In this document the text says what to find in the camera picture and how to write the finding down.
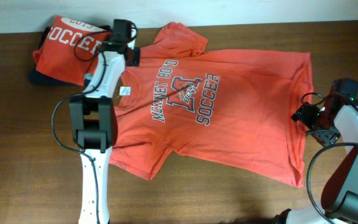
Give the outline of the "orange McKinney Boyd soccer t-shirt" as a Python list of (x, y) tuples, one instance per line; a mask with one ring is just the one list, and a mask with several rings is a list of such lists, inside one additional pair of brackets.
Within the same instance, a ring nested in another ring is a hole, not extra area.
[(168, 155), (217, 162), (303, 186), (305, 129), (292, 120), (313, 90), (308, 52), (206, 50), (183, 24), (160, 29), (115, 107), (110, 163), (152, 180)]

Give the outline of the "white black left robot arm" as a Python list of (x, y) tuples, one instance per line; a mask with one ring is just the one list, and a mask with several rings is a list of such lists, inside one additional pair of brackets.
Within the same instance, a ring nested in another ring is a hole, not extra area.
[(108, 165), (117, 141), (112, 97), (126, 67), (139, 64), (136, 35), (133, 22), (114, 20), (111, 35), (98, 48), (97, 66), (88, 86), (69, 102), (73, 141), (80, 149), (83, 171), (79, 223), (110, 221)]

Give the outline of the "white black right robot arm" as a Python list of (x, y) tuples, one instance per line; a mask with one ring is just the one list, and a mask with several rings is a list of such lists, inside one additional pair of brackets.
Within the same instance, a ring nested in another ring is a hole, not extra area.
[[(333, 81), (330, 92), (318, 104), (303, 102), (292, 120), (303, 123), (307, 134), (323, 146), (312, 158), (306, 189), (311, 205), (276, 215), (272, 223), (358, 223), (358, 82), (348, 78)], [(326, 182), (321, 200), (311, 191), (311, 172), (317, 158), (335, 147), (345, 147), (347, 156)]]

